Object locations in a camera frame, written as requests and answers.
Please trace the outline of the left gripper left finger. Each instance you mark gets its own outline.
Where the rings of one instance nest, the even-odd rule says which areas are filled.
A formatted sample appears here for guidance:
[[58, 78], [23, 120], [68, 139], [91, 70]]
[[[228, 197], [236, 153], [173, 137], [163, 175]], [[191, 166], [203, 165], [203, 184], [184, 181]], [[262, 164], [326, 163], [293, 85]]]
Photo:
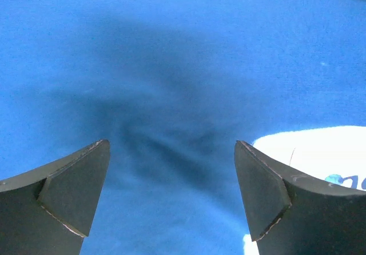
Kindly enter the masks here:
[[89, 236], [110, 160], [99, 140], [1, 180], [1, 254], [79, 254]]

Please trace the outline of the blue t shirt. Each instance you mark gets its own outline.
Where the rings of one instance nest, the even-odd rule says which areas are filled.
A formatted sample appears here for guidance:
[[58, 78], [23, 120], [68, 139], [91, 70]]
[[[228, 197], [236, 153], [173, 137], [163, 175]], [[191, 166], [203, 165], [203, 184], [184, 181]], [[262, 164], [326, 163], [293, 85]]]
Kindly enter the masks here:
[[1, 0], [1, 177], [107, 139], [82, 254], [243, 254], [234, 146], [365, 125], [365, 0]]

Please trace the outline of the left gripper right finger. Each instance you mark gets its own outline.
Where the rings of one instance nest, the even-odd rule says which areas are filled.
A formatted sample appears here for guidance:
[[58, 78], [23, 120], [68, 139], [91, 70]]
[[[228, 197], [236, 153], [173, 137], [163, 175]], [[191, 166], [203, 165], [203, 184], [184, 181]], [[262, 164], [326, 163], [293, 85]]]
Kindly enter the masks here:
[[365, 192], [312, 177], [237, 141], [234, 163], [260, 254], [364, 254]]

